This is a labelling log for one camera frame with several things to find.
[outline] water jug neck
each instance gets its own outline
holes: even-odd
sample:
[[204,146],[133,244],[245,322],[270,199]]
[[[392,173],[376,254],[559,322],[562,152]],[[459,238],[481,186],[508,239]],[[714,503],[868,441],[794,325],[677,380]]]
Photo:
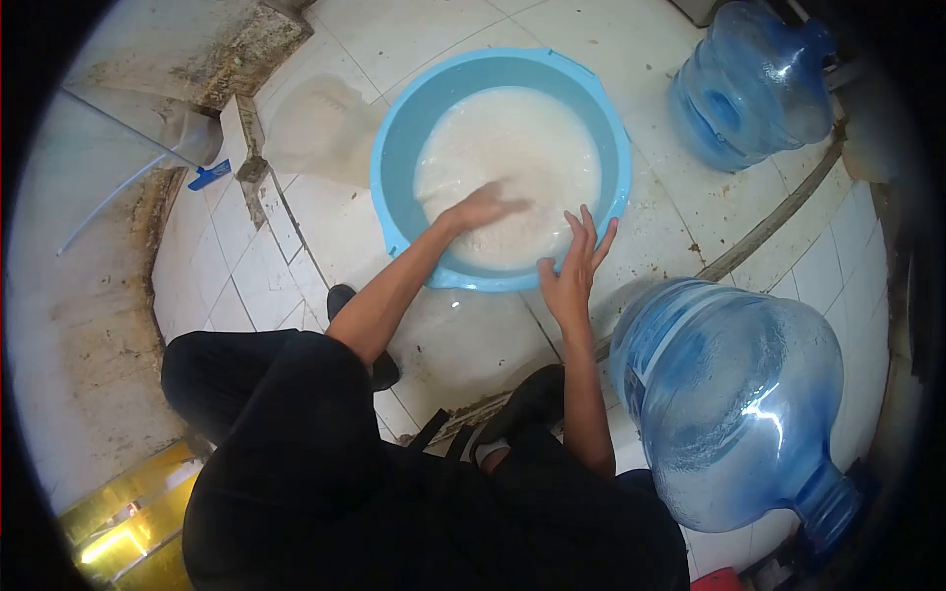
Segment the water jug neck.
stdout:
[[795,506],[815,551],[824,552],[838,542],[861,500],[850,478],[845,478],[830,461],[821,462],[801,487]]
[[817,19],[809,19],[801,26],[801,35],[805,43],[819,58],[823,58],[837,50],[837,45],[824,23]]

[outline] foot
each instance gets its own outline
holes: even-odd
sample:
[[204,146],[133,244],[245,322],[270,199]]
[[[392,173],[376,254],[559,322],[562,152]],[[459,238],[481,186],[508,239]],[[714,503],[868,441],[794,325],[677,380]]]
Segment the foot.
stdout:
[[[328,321],[332,322],[339,311],[355,297],[355,290],[345,284],[338,284],[328,290],[325,306],[328,309]],[[373,391],[388,390],[401,379],[401,371],[388,354],[382,351],[371,366],[371,388]]]
[[470,461],[476,463],[476,449],[499,439],[510,441],[528,426],[551,429],[565,418],[565,366],[547,365],[530,375],[483,427],[470,445]]

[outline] red object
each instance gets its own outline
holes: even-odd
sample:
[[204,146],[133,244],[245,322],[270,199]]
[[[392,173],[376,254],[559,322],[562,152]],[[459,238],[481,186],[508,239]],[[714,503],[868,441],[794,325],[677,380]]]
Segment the red object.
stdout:
[[720,568],[690,583],[690,591],[743,591],[739,575],[731,568]]

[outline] hand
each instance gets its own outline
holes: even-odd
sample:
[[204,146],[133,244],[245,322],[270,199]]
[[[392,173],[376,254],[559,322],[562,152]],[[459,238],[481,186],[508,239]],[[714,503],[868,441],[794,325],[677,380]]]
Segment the hand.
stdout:
[[553,268],[555,259],[543,258],[538,261],[542,297],[562,328],[565,338],[579,334],[590,338],[588,297],[591,294],[594,271],[607,256],[614,236],[618,233],[618,219],[613,217],[607,224],[607,232],[604,233],[601,246],[595,250],[598,235],[594,229],[594,220],[585,205],[582,205],[581,214],[582,221],[578,221],[577,217],[565,212],[572,239],[558,274],[555,274]]
[[452,221],[457,232],[462,233],[499,221],[509,214],[526,211],[532,206],[526,200],[503,201],[500,195],[502,181],[492,181],[470,193],[442,216]]

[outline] blue water jug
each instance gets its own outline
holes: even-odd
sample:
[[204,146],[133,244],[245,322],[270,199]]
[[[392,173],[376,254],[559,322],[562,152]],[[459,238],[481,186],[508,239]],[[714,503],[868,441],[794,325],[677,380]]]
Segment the blue water jug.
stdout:
[[764,6],[724,5],[670,84],[677,135],[707,165],[730,172],[820,142],[833,122],[821,62],[833,51],[815,19],[792,28]]
[[831,462],[844,371],[813,308],[665,280],[622,314],[609,362],[657,492],[681,525],[729,531],[789,508],[818,551],[840,539],[861,495]]

